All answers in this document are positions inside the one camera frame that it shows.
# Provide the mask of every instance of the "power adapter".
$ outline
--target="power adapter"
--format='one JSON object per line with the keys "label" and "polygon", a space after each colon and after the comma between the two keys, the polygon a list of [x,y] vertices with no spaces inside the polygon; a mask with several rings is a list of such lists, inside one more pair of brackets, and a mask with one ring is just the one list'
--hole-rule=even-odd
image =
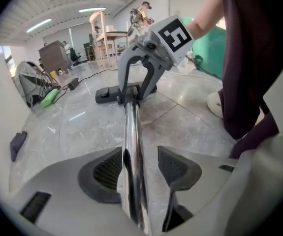
{"label": "power adapter", "polygon": [[74,78],[72,81],[68,83],[68,87],[70,90],[74,90],[79,85],[79,78]]}

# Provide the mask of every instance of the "man wearing cap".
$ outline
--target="man wearing cap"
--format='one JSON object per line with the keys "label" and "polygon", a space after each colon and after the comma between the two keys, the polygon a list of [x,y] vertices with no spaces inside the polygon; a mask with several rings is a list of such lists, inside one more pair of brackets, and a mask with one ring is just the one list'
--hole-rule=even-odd
{"label": "man wearing cap", "polygon": [[140,35],[144,35],[148,32],[148,25],[150,25],[153,21],[148,18],[148,11],[147,9],[151,10],[152,7],[150,6],[149,2],[145,1],[141,4],[140,7],[137,8],[138,12],[141,14],[141,19],[139,21],[140,28],[137,29]]}

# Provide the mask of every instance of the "chrome tube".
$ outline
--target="chrome tube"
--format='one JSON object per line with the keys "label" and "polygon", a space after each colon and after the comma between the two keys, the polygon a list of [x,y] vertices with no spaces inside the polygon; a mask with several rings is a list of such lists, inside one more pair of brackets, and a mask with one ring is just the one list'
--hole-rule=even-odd
{"label": "chrome tube", "polygon": [[123,145],[124,204],[126,214],[145,234],[149,234],[148,192],[141,135],[139,106],[129,101],[125,107]]}

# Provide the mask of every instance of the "corrugated white ceiling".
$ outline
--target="corrugated white ceiling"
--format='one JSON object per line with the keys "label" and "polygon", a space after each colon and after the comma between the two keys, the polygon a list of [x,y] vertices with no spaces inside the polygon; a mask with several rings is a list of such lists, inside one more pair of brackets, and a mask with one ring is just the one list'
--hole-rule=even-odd
{"label": "corrugated white ceiling", "polygon": [[[24,44],[66,27],[88,22],[91,12],[79,9],[105,6],[105,14],[115,15],[133,0],[12,0],[0,16],[0,44]],[[30,27],[51,18],[52,21],[26,33]]]}

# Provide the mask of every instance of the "gray marble floor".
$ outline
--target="gray marble floor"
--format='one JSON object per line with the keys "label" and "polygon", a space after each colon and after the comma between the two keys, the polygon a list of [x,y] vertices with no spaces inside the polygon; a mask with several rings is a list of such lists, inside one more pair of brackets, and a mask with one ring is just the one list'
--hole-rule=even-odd
{"label": "gray marble floor", "polygon": [[[104,69],[96,62],[73,68],[58,77],[61,85],[72,78],[88,77]],[[141,81],[147,70],[132,67],[130,82]],[[55,162],[93,151],[121,146],[124,136],[124,108],[117,102],[96,104],[95,92],[117,85],[117,72],[105,71],[69,91],[54,105],[36,105],[23,130],[28,138],[10,170],[10,191],[18,190],[31,177]],[[207,96],[222,87],[221,81],[194,69],[173,67],[157,84],[158,90],[141,102],[145,165],[151,217],[161,225],[169,189],[157,168],[157,146],[165,145],[196,153],[227,157],[235,141],[224,130],[221,120],[207,108]]]}

